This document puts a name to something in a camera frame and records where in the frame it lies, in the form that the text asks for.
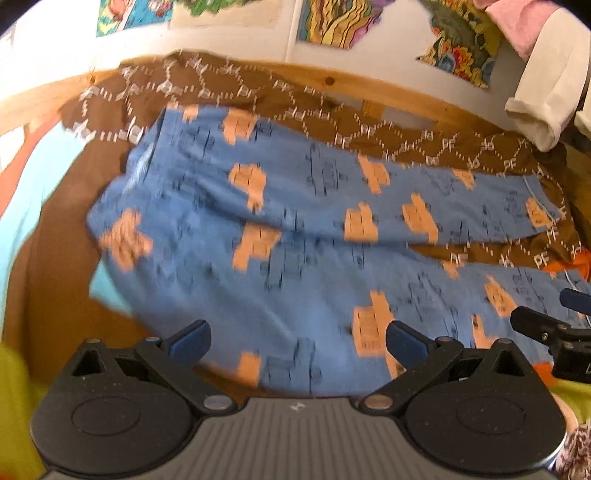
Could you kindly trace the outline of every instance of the colorful poster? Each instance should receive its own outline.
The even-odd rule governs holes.
[[[298,39],[348,50],[395,0],[304,0]]]
[[[501,43],[501,31],[476,10],[472,0],[419,0],[431,13],[437,36],[417,58],[480,88],[488,88]]]
[[[273,27],[282,0],[180,0],[174,3],[170,28],[201,25]]]
[[[167,22],[172,8],[173,0],[100,0],[96,36]]]

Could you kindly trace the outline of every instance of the wooden bed frame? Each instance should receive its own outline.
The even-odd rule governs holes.
[[[140,57],[124,63],[136,63],[157,57]],[[424,93],[406,89],[381,80],[350,73],[288,63],[254,61],[294,83],[307,85],[328,94],[340,94],[363,100],[363,112],[381,117],[385,107],[411,113],[435,122],[438,129],[471,129],[486,135],[502,129],[483,118],[451,103]],[[113,75],[117,70],[101,70],[48,83],[11,96],[0,102],[0,135],[25,126],[25,134],[34,127],[35,120],[58,110],[67,100],[91,85]]]

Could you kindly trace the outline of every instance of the metal screw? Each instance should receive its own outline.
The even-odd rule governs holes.
[[[208,410],[222,411],[229,409],[233,400],[226,395],[210,395],[203,400],[203,406]]]
[[[370,395],[365,399],[365,406],[372,410],[388,410],[394,403],[387,395]]]

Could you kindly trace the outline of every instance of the folded white fabric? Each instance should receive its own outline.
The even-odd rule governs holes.
[[[574,125],[579,132],[591,140],[591,88],[587,88],[583,109],[574,116]]]
[[[539,150],[552,149],[573,116],[587,79],[591,32],[568,10],[553,13],[538,37],[505,111]]]

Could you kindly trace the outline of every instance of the pink towel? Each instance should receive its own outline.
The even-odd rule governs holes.
[[[547,0],[473,0],[474,7],[486,9],[521,58],[527,60],[542,27],[558,6]]]

